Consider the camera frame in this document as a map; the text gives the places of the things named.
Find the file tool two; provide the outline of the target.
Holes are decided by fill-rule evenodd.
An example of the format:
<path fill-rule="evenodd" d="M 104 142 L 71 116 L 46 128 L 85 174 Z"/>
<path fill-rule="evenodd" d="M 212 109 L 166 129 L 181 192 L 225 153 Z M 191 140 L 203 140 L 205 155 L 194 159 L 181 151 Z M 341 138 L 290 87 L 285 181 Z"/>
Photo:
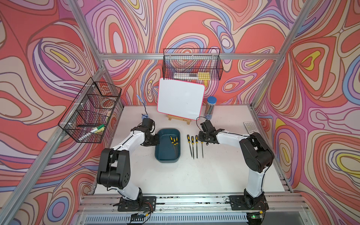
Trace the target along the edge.
<path fill-rule="evenodd" d="M 191 136 L 191 144 L 192 144 L 192 157 L 193 157 L 193 159 L 195 159 L 194 136 Z"/>

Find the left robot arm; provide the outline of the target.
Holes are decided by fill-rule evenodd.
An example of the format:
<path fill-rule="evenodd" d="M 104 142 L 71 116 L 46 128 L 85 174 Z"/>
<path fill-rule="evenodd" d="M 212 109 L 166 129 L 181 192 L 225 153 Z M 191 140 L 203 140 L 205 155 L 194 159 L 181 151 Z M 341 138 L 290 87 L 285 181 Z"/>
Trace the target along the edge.
<path fill-rule="evenodd" d="M 140 125 L 130 130 L 130 134 L 122 142 L 103 149 L 97 170 L 97 184 L 107 190 L 116 190 L 126 200 L 139 201 L 141 189 L 130 181 L 130 154 L 139 146 L 158 145 L 159 135 L 154 134 L 154 130 L 155 121 L 144 118 Z"/>

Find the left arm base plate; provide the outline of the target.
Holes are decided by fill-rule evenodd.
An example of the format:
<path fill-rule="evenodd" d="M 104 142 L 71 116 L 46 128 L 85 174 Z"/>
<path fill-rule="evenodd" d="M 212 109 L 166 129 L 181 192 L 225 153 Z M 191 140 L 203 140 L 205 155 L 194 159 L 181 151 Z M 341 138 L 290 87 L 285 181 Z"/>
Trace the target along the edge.
<path fill-rule="evenodd" d="M 137 200 L 126 200 L 121 198 L 114 207 L 119 212 L 154 212 L 156 209 L 157 198 L 155 196 L 144 196 Z"/>

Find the teal plastic storage box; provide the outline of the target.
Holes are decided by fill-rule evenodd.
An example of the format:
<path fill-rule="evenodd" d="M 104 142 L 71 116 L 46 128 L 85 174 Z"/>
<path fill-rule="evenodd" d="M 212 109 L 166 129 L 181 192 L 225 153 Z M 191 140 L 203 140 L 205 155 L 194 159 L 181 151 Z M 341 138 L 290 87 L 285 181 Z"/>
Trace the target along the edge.
<path fill-rule="evenodd" d="M 159 132 L 160 144 L 155 148 L 155 158 L 160 163 L 175 163 L 181 156 L 181 134 L 178 129 L 175 128 L 163 128 Z M 171 144 L 170 136 L 173 138 L 178 136 L 179 139 L 179 156 L 176 157 Z"/>

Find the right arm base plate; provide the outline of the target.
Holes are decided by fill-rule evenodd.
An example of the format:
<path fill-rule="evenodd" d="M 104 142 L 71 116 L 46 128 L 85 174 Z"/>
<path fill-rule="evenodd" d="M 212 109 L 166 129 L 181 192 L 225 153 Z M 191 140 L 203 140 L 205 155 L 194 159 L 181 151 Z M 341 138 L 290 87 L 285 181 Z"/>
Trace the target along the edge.
<path fill-rule="evenodd" d="M 264 194 L 253 198 L 252 196 L 229 196 L 230 205 L 233 211 L 267 211 L 269 205 Z"/>

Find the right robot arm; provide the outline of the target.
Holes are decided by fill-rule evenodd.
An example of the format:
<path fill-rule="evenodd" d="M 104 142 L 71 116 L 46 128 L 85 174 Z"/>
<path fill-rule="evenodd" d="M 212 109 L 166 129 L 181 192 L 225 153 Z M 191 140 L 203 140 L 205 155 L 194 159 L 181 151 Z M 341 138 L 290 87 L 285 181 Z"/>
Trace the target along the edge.
<path fill-rule="evenodd" d="M 240 135 L 224 129 L 216 129 L 210 120 L 205 120 L 200 126 L 199 141 L 207 144 L 225 144 L 242 150 L 245 163 L 249 168 L 244 198 L 252 204 L 260 201 L 264 196 L 263 182 L 265 173 L 271 167 L 275 158 L 263 137 L 258 132 Z"/>

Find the file tool five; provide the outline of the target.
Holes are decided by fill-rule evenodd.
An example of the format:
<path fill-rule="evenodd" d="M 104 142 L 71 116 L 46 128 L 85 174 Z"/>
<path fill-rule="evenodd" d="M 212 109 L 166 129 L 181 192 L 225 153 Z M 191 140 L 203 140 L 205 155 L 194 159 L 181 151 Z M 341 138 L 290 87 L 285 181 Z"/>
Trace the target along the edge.
<path fill-rule="evenodd" d="M 179 139 L 178 139 L 178 136 L 176 136 L 176 138 L 175 138 L 174 147 L 175 147 L 175 150 L 176 150 L 176 155 L 178 157 L 179 156 Z"/>

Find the file tool one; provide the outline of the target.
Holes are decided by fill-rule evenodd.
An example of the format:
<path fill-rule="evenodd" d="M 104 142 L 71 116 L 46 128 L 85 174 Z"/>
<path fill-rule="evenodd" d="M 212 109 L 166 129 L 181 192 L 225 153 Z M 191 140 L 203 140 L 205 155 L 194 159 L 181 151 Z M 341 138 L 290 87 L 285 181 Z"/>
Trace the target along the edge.
<path fill-rule="evenodd" d="M 187 135 L 187 141 L 190 149 L 190 155 L 193 157 L 192 147 L 191 147 L 191 141 L 190 141 L 190 135 Z"/>

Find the file tool three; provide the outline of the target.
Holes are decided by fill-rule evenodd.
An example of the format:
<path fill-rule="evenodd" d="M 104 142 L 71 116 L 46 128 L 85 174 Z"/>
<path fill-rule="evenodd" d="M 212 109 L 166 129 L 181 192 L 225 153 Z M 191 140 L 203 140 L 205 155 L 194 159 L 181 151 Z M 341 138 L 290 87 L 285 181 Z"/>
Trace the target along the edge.
<path fill-rule="evenodd" d="M 198 158 L 198 135 L 196 135 L 195 138 L 196 138 L 196 158 Z"/>

